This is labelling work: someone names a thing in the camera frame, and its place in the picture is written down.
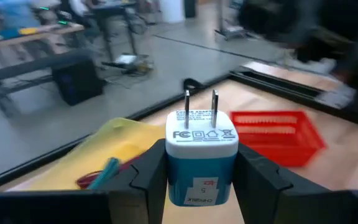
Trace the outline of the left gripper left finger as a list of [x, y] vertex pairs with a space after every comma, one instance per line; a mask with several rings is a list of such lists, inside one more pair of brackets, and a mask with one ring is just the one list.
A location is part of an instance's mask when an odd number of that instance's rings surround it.
[[157, 140], [99, 189], [108, 198], [108, 219], [99, 224], [162, 224], [167, 190], [165, 140]]

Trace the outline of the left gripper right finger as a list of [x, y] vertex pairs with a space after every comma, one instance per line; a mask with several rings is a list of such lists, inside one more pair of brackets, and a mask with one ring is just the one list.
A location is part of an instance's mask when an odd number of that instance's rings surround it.
[[240, 144], [236, 156], [233, 185], [245, 224], [302, 224], [304, 221], [282, 192], [320, 193], [323, 187], [281, 167], [253, 149]]

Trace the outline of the blue white wall charger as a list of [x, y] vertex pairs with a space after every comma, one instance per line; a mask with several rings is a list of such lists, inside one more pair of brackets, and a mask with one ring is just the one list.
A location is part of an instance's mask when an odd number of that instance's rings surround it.
[[167, 116], [168, 194], [177, 206], [215, 206], [229, 198], [239, 136], [218, 100], [213, 90], [211, 109], [192, 110], [186, 91], [184, 109]]

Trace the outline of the translucent yellow plastic bin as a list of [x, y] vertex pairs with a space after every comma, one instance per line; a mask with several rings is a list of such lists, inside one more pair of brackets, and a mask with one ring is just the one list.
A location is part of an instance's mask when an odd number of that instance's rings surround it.
[[86, 138], [54, 166], [10, 191], [78, 190], [78, 179], [104, 169], [112, 158], [125, 164], [165, 137], [165, 128], [124, 118], [114, 118]]

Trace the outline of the red plastic mesh basket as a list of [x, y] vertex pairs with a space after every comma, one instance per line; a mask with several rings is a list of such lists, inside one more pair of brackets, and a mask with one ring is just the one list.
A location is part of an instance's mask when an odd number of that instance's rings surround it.
[[303, 167], [326, 143], [303, 111], [232, 111], [239, 142], [286, 167]]

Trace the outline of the black computer tower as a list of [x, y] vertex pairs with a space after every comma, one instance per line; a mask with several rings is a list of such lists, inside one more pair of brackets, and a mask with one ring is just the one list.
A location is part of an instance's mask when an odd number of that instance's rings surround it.
[[64, 102], [77, 105], [103, 94], [103, 81], [97, 76], [91, 59], [82, 60], [65, 67], [53, 68], [52, 78]]

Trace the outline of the white power strip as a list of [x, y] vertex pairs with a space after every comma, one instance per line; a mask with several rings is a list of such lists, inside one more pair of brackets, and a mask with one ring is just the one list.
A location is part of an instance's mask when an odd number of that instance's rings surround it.
[[114, 63], [118, 65], [130, 65], [137, 59], [136, 55], [122, 54], [115, 59]]

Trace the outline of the dark metal bench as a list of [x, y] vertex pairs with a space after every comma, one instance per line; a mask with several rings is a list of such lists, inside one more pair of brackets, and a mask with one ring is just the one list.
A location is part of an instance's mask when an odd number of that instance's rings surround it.
[[[75, 49], [61, 54], [49, 55], [47, 57], [33, 60], [30, 62], [1, 68], [0, 81], [45, 68], [61, 69], [69, 67], [84, 60], [89, 60], [90, 58], [91, 51], [88, 49]], [[11, 99], [9, 98], [9, 94], [51, 81], [52, 77], [49, 75], [46, 77], [31, 80], [29, 82], [18, 84], [10, 88], [0, 87], [0, 110], [5, 116], [12, 116], [14, 114], [12, 107], [4, 102], [4, 100], [11, 101]]]

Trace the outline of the wooden workbench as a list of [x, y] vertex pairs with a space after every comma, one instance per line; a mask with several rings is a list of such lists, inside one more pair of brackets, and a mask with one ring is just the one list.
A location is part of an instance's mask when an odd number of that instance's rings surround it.
[[50, 26], [43, 26], [39, 27], [37, 31], [29, 32], [28, 34], [24, 34], [20, 37], [15, 37], [11, 39], [1, 39], [0, 40], [0, 47], [5, 47], [9, 45], [16, 45], [21, 44], [23, 42], [30, 42], [33, 40], [40, 40], [48, 37], [52, 34], [67, 34], [71, 32], [79, 32], [83, 31], [85, 28], [76, 23], [69, 22], [67, 25], [50, 25]]

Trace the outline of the person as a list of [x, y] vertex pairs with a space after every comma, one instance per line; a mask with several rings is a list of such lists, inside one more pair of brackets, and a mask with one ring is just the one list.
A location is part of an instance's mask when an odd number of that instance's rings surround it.
[[0, 0], [0, 16], [0, 35], [4, 39], [21, 36], [20, 29], [40, 27], [32, 10], [32, 0]]

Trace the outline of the black frame clamp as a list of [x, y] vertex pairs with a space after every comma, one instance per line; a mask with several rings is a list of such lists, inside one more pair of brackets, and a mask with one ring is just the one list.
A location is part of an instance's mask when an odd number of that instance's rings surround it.
[[189, 92], [192, 92], [203, 89], [204, 85], [193, 78], [186, 78], [182, 81], [182, 88], [184, 92], [186, 92], [187, 90]]

